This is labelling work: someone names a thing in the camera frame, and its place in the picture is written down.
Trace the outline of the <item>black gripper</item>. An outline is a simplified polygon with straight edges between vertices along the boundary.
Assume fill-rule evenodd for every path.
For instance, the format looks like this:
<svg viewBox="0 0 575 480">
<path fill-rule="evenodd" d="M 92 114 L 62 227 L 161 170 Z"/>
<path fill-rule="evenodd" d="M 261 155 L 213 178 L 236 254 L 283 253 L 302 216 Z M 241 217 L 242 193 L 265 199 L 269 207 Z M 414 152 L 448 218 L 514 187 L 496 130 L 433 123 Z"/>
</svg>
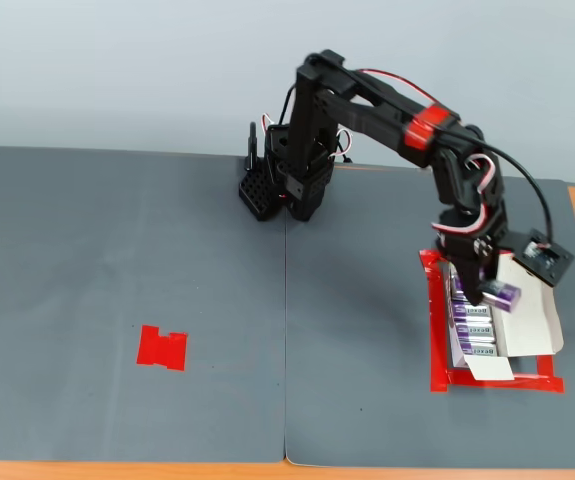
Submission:
<svg viewBox="0 0 575 480">
<path fill-rule="evenodd" d="M 497 256 L 516 251 L 505 201 L 484 203 L 470 214 L 452 206 L 439 214 L 432 228 L 437 234 L 436 248 L 453 259 L 464 296 L 470 304 L 479 305 L 481 281 L 497 278 Z"/>
</svg>

